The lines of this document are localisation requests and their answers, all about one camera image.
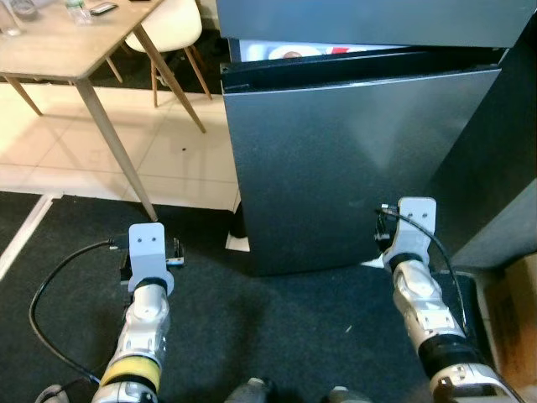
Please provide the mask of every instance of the cardboard box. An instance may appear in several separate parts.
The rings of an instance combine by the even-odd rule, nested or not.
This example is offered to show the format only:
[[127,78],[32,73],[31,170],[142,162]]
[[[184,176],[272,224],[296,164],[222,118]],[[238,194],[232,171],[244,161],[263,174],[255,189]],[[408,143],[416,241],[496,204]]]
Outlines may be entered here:
[[515,388],[537,384],[537,254],[485,291],[499,371]]

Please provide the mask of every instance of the bottle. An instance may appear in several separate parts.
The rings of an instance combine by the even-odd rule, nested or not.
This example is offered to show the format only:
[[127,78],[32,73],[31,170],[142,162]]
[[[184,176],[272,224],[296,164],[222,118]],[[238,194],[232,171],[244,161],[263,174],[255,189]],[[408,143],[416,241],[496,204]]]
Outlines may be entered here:
[[15,22],[15,18],[13,18],[13,15],[2,0],[0,0],[0,31],[9,36],[21,34],[21,30]]
[[65,7],[76,25],[91,24],[90,10],[84,5],[84,0],[65,0]]
[[32,0],[11,0],[13,13],[22,21],[34,21],[37,18],[37,8]]

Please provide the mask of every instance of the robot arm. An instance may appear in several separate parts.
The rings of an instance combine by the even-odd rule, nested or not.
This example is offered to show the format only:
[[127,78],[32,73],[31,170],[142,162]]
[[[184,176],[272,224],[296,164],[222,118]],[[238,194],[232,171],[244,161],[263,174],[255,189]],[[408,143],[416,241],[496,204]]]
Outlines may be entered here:
[[174,279],[166,269],[164,227],[135,224],[129,229],[133,303],[117,349],[92,403],[157,403],[169,328],[168,295]]
[[[405,197],[399,201],[399,214],[433,233],[435,207],[433,199]],[[443,302],[442,290],[430,275],[429,244],[430,239],[419,229],[399,220],[383,263],[393,273],[394,302],[430,379],[435,401],[521,401],[482,361]]]

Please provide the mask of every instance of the dark carpet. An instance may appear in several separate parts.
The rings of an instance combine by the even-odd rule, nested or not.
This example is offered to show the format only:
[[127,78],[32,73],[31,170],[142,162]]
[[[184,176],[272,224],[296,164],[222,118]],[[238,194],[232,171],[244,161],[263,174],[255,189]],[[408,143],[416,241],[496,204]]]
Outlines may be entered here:
[[[229,62],[227,42],[225,40],[222,41],[220,31],[204,30],[200,38],[196,41],[195,46],[205,62],[206,69],[202,70],[201,74],[209,87],[209,91],[211,94],[222,94],[222,88],[220,86],[220,64]],[[174,72],[175,78],[184,92],[203,92],[203,88],[201,88],[201,84],[183,50],[163,53],[162,56],[166,59],[169,68]],[[112,54],[111,58],[123,78],[123,84],[113,75],[108,63],[104,62],[90,76],[91,83],[94,86],[151,89],[151,62],[145,53],[130,50],[129,54],[127,54],[125,50],[119,48]],[[21,79],[20,81],[35,83],[34,80]],[[65,81],[41,82],[68,84]],[[167,86],[163,86],[160,82],[159,90],[170,91]]]
[[0,191],[0,254],[9,245],[39,195]]
[[[182,239],[187,263],[175,272],[169,300],[163,401],[220,403],[238,384],[260,376],[276,382],[281,402],[316,403],[341,384],[378,403],[431,402],[387,272],[356,266],[253,278],[248,254],[223,248],[230,212],[164,206],[157,212],[167,235]],[[55,201],[0,281],[0,379],[8,385],[1,401],[32,403],[46,386],[77,377],[32,334],[30,300],[66,255],[136,222],[147,222],[138,204]],[[37,314],[58,346],[99,375],[120,328],[120,258],[107,249],[79,258],[51,284]],[[453,302],[449,280],[440,281]],[[473,281],[461,281],[468,301],[475,301]],[[471,317],[479,322],[475,311]],[[94,391],[83,382],[69,394],[83,403]]]

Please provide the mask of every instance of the refrigerator door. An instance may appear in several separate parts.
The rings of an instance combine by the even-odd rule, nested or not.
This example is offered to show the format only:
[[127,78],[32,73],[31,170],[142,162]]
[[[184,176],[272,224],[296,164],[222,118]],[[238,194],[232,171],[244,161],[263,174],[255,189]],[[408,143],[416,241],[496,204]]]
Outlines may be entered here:
[[246,65],[235,80],[224,72],[223,87],[259,275],[376,258],[375,208],[423,196],[499,73],[488,67],[362,81],[335,75],[314,86],[297,66],[282,75],[287,81],[275,78],[278,68],[262,71],[255,86]]
[[535,0],[218,0],[234,39],[512,47]]

